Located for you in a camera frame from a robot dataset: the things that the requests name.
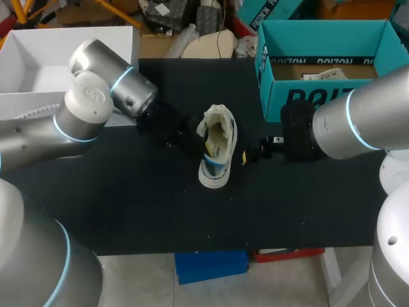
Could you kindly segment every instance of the white table leg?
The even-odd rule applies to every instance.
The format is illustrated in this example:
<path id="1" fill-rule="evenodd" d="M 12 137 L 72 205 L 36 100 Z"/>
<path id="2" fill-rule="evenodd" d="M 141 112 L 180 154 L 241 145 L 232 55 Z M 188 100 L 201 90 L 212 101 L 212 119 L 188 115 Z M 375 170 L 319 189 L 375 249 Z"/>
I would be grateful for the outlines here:
<path id="1" fill-rule="evenodd" d="M 366 248 L 329 295 L 330 307 L 346 307 L 368 281 L 372 248 Z"/>
<path id="2" fill-rule="evenodd" d="M 325 248 L 325 253 L 320 255 L 320 262 L 325 283 L 327 284 L 328 294 L 331 294 L 341 283 L 341 272 L 339 271 L 334 248 Z"/>

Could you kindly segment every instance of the teal box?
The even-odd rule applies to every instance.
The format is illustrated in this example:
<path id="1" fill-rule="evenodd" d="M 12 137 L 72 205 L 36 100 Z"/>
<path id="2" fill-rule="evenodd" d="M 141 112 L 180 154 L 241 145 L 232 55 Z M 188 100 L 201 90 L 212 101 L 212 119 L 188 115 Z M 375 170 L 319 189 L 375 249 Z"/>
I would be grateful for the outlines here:
<path id="1" fill-rule="evenodd" d="M 379 77 L 409 64 L 409 55 L 387 20 L 266 20 L 258 30 L 255 60 L 267 122 L 296 98 L 326 103 L 371 79 L 274 79 L 272 63 L 373 65 Z"/>
<path id="2" fill-rule="evenodd" d="M 265 19 L 289 19 L 302 0 L 246 0 L 237 12 L 238 18 L 257 31 Z"/>

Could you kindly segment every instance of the printed logo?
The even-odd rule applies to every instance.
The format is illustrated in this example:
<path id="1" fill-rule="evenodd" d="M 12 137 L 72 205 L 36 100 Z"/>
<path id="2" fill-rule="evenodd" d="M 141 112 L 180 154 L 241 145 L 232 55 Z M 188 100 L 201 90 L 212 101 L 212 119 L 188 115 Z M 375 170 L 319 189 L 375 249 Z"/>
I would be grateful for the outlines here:
<path id="1" fill-rule="evenodd" d="M 267 0 L 267 2 L 263 5 L 258 14 L 250 23 L 250 28 L 257 31 L 258 28 L 260 27 L 261 22 L 265 20 L 274 11 L 274 8 L 279 1 L 280 0 Z"/>
<path id="2" fill-rule="evenodd" d="M 334 100 L 335 98 L 338 97 L 339 93 L 348 93 L 349 91 L 353 90 L 353 88 L 343 88 L 342 90 L 340 88 L 334 88 L 331 93 L 330 100 Z M 312 103 L 314 106 L 322 106 L 327 100 L 328 100 L 328 92 L 324 90 L 323 88 L 317 88 L 316 90 L 313 90 L 310 92 L 308 95 L 308 98 L 305 91 L 301 89 L 292 89 L 288 91 L 288 96 L 287 96 L 287 104 L 292 103 L 295 99 L 307 99 L 310 103 Z"/>
<path id="3" fill-rule="evenodd" d="M 374 57 L 367 56 L 270 56 L 271 64 L 351 64 L 373 65 Z"/>
<path id="4" fill-rule="evenodd" d="M 264 44 L 263 54 L 261 55 L 261 66 L 263 66 L 263 72 L 266 70 L 266 60 L 268 59 L 267 46 Z"/>

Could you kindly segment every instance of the shoe insole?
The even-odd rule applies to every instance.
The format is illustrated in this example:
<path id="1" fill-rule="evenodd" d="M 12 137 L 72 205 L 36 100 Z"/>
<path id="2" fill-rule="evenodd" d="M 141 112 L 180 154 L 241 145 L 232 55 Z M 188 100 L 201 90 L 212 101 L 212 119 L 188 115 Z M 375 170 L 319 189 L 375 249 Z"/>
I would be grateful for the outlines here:
<path id="1" fill-rule="evenodd" d="M 225 164 L 227 162 L 226 152 L 228 149 L 228 139 L 224 136 L 221 123 L 215 123 L 208 128 L 206 147 L 214 162 L 219 164 Z"/>

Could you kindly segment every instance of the plastic bag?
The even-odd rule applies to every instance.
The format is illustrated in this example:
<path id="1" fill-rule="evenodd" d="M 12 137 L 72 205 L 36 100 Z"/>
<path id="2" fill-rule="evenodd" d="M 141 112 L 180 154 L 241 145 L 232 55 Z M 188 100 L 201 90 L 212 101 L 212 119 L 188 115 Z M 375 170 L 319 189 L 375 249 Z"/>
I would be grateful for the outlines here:
<path id="1" fill-rule="evenodd" d="M 189 24 L 189 27 L 184 29 L 177 39 L 174 41 L 172 47 L 165 55 L 167 59 L 180 58 L 188 43 L 199 38 L 199 32 L 196 31 L 194 24 Z"/>
<path id="2" fill-rule="evenodd" d="M 236 49 L 237 58 L 254 58 L 256 56 L 257 49 L 257 36 L 245 36 L 238 41 Z"/>

